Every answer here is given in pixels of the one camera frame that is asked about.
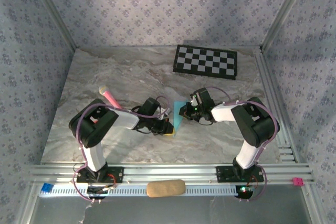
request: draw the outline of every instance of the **marble table surface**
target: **marble table surface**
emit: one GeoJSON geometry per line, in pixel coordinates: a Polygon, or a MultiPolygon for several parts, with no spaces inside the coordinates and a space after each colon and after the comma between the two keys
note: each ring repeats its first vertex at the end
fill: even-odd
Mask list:
{"type": "MultiPolygon", "coordinates": [[[[238,51],[238,76],[226,80],[174,73],[176,47],[131,47],[77,49],[62,92],[44,150],[42,162],[83,161],[78,144],[68,129],[69,121],[95,98],[106,84],[123,108],[142,105],[148,97],[165,95],[174,101],[189,100],[190,93],[217,86],[235,100],[258,96],[266,104],[263,85],[252,51],[238,51]]],[[[217,90],[209,90],[215,102],[227,101],[217,90]]],[[[102,141],[109,163],[231,163],[243,143],[235,122],[202,126],[183,120],[175,137],[144,135],[112,127],[102,141]]],[[[260,157],[262,163],[277,163],[274,142],[260,157]]]]}

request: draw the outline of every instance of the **black and white checkerboard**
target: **black and white checkerboard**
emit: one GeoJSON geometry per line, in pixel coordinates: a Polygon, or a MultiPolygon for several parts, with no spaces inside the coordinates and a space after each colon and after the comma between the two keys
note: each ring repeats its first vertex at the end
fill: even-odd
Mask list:
{"type": "Polygon", "coordinates": [[[173,67],[173,71],[178,73],[235,80],[237,52],[178,45],[173,67]]]}

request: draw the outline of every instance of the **wire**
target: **wire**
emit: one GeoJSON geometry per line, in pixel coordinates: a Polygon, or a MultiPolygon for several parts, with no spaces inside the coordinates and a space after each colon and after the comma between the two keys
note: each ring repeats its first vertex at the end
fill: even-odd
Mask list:
{"type": "Polygon", "coordinates": [[[113,185],[116,185],[116,184],[117,184],[117,181],[116,181],[115,176],[114,176],[113,174],[110,174],[110,173],[109,173],[109,174],[107,174],[107,176],[113,178],[113,185]]]}
{"type": "Polygon", "coordinates": [[[251,175],[249,182],[246,184],[246,187],[252,182],[252,178],[254,178],[254,180],[257,182],[257,185],[255,186],[255,189],[257,189],[259,182],[258,182],[257,177],[254,176],[253,174],[251,175]]]}
{"type": "Polygon", "coordinates": [[[223,89],[220,89],[220,88],[218,88],[218,87],[214,87],[214,86],[209,86],[209,87],[205,87],[205,88],[206,88],[206,89],[217,89],[217,90],[223,92],[223,93],[229,98],[229,102],[231,101],[231,97],[230,97],[229,94],[226,93],[223,89]]]}
{"type": "Polygon", "coordinates": [[[73,186],[74,186],[76,192],[79,194],[80,197],[82,197],[83,199],[85,199],[85,200],[87,200],[87,201],[92,201],[92,199],[86,197],[85,195],[83,195],[83,194],[79,191],[79,189],[78,189],[78,187],[77,187],[77,185],[76,185],[76,182],[75,182],[75,176],[78,174],[78,172],[79,172],[80,170],[85,169],[85,168],[88,167],[88,159],[86,158],[85,152],[84,152],[84,150],[83,150],[84,146],[83,146],[83,143],[81,142],[81,140],[80,140],[80,136],[79,136],[80,126],[81,126],[81,124],[82,124],[82,121],[83,121],[85,115],[86,115],[91,109],[96,108],[96,107],[99,107],[99,106],[102,106],[102,107],[106,107],[106,108],[109,108],[109,109],[112,109],[112,110],[117,110],[117,111],[123,111],[123,112],[126,112],[126,113],[130,113],[130,114],[133,114],[133,115],[136,115],[136,116],[140,116],[140,117],[143,117],[143,118],[159,118],[160,116],[164,115],[164,114],[167,112],[168,108],[170,107],[169,100],[168,100],[166,97],[164,97],[164,96],[160,96],[160,97],[163,97],[163,98],[166,99],[166,101],[167,101],[167,103],[168,103],[168,106],[167,106],[167,109],[165,109],[162,113],[159,113],[159,114],[157,114],[157,115],[141,115],[141,114],[138,114],[138,113],[133,112],[133,111],[130,111],[130,110],[118,109],[118,108],[115,108],[113,105],[108,105],[108,104],[104,104],[104,103],[96,103],[96,104],[93,104],[93,105],[91,105],[91,106],[88,106],[88,107],[84,110],[83,114],[80,116],[80,118],[79,118],[79,120],[78,120],[78,123],[77,123],[77,128],[76,128],[76,140],[77,140],[77,142],[78,142],[78,144],[79,144],[79,148],[80,148],[80,150],[81,150],[81,152],[82,152],[82,155],[83,155],[83,158],[84,158],[84,160],[85,160],[85,163],[84,163],[83,166],[79,167],[79,168],[74,172],[74,174],[73,174],[73,176],[72,176],[72,183],[73,183],[73,186]]]}
{"type": "Polygon", "coordinates": [[[143,131],[140,131],[140,130],[136,130],[137,132],[140,132],[142,134],[151,134],[152,132],[151,131],[148,131],[148,132],[143,132],[143,131]]]}
{"type": "Polygon", "coordinates": [[[75,163],[75,164],[73,165],[72,170],[73,170],[74,172],[76,171],[76,170],[75,170],[75,166],[78,165],[78,164],[82,164],[82,163],[75,163]]]}
{"type": "Polygon", "coordinates": [[[135,106],[134,108],[131,109],[131,111],[136,112],[141,106],[135,106]]]}
{"type": "Polygon", "coordinates": [[[265,183],[264,183],[264,186],[262,187],[261,192],[260,192],[257,196],[253,197],[252,199],[247,199],[247,200],[245,200],[245,201],[251,201],[251,200],[257,200],[257,199],[259,199],[259,198],[264,194],[264,192],[265,192],[265,190],[266,190],[266,186],[267,186],[267,175],[266,175],[265,169],[264,169],[261,165],[256,164],[256,166],[259,167],[259,168],[261,169],[261,172],[262,172],[263,175],[264,175],[265,183]]]}
{"type": "Polygon", "coordinates": [[[204,125],[204,126],[210,126],[210,125],[213,125],[214,123],[213,122],[211,122],[210,124],[203,124],[203,123],[200,123],[200,122],[198,122],[200,125],[204,125]]]}

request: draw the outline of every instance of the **foam sponge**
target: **foam sponge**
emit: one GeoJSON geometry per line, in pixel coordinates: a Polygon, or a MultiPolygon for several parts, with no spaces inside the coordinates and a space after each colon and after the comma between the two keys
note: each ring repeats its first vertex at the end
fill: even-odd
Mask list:
{"type": "Polygon", "coordinates": [[[146,190],[151,198],[181,195],[185,193],[185,182],[181,179],[149,182],[146,190]]]}

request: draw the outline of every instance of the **metal extrusion bar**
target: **metal extrusion bar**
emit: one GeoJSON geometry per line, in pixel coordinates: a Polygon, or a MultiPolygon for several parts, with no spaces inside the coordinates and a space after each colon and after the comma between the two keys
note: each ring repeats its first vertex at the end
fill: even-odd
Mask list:
{"type": "Polygon", "coordinates": [[[61,33],[65,43],[67,44],[67,46],[72,52],[75,52],[77,48],[75,41],[72,38],[71,33],[68,30],[66,24],[62,20],[59,12],[57,11],[55,4],[53,3],[52,0],[41,0],[41,1],[43,2],[47,12],[53,19],[55,26],[58,28],[59,32],[61,33]]]}
{"type": "MultiPolygon", "coordinates": [[[[218,185],[216,166],[223,164],[111,164],[123,166],[123,185],[142,186],[151,181],[182,179],[186,185],[218,185]]],[[[301,177],[306,184],[313,183],[308,164],[263,164],[268,183],[291,184],[293,177],[301,177]]],[[[30,171],[30,180],[35,183],[67,184],[71,181],[74,164],[35,165],[30,171]]],[[[244,183],[221,183],[243,185],[244,183]]]]}
{"type": "Polygon", "coordinates": [[[293,150],[290,145],[278,145],[278,147],[282,163],[296,163],[293,150]]]}
{"type": "Polygon", "coordinates": [[[19,208],[15,223],[30,223],[40,191],[41,186],[36,185],[35,183],[26,187],[25,193],[21,200],[21,202],[24,204],[21,204],[19,208]]]}
{"type": "MultiPolygon", "coordinates": [[[[289,144],[292,149],[292,154],[295,158],[295,162],[300,162],[300,156],[294,145],[293,136],[289,129],[288,114],[281,107],[282,98],[281,94],[274,87],[276,86],[276,80],[270,73],[270,66],[268,64],[265,55],[263,55],[259,48],[254,49],[254,54],[257,60],[261,79],[263,81],[267,101],[269,102],[270,109],[277,116],[280,123],[281,131],[277,134],[276,140],[278,145],[289,144]]],[[[304,199],[306,201],[310,217],[313,223],[327,223],[327,215],[323,210],[321,200],[316,192],[316,185],[305,185],[302,187],[304,199]]]]}
{"type": "Polygon", "coordinates": [[[264,38],[264,41],[262,42],[264,52],[267,52],[267,50],[270,48],[274,38],[279,33],[282,24],[285,22],[295,2],[296,0],[284,0],[276,18],[274,19],[271,27],[268,30],[267,35],[264,38]]]}

